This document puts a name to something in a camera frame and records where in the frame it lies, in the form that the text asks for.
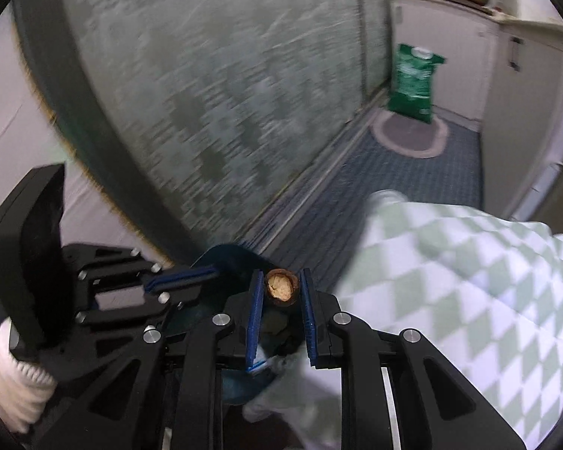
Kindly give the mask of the cream sweater left forearm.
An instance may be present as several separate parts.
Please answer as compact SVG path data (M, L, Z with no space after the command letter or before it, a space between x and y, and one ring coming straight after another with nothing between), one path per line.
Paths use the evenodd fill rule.
M0 420L14 434L27 434L54 395L57 380L39 364L18 361L10 350L13 324L0 325Z

